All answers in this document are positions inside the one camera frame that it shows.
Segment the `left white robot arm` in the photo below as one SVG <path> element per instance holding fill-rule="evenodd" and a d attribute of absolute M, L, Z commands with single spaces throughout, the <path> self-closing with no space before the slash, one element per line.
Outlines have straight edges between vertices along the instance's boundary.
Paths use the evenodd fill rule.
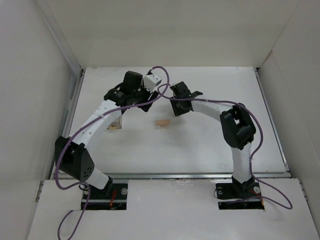
<path fill-rule="evenodd" d="M 161 82 L 162 78 L 152 71 L 147 75 L 127 71 L 123 81 L 106 93 L 79 130 L 68 137 L 57 138 L 54 152 L 56 169 L 107 197 L 112 191 L 113 180 L 95 166 L 91 156 L 95 144 L 127 108 L 137 105 L 147 112 L 159 95 L 155 89 Z"/>

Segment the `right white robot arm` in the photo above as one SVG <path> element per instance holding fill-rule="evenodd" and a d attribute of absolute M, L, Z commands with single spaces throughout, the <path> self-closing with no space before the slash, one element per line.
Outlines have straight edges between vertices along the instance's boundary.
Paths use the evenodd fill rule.
<path fill-rule="evenodd" d="M 243 198 L 255 183 L 250 170 L 250 155 L 256 133 L 256 127 L 244 105 L 201 99 L 202 93 L 191 92 L 183 81 L 170 89 L 173 92 L 170 103 L 176 117 L 195 112 L 221 124 L 223 138 L 231 148 L 233 161 L 232 183 L 228 186 L 235 198 Z"/>

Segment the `long rectangular wood block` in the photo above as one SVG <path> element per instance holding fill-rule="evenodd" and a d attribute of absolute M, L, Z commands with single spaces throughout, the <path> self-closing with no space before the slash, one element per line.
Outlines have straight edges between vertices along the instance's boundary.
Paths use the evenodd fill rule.
<path fill-rule="evenodd" d="M 156 120 L 155 123 L 157 126 L 160 126 L 160 125 L 169 126 L 171 124 L 171 120 L 170 119 L 159 119 L 159 120 Z"/>

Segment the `clear plastic box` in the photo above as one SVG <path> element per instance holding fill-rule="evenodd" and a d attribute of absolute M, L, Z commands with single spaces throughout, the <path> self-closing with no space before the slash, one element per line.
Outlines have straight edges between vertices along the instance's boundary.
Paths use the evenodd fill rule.
<path fill-rule="evenodd" d="M 117 130 L 122 129 L 122 119 L 123 119 L 122 116 L 120 116 L 120 117 L 116 118 L 110 125 L 115 125 L 117 127 Z"/>

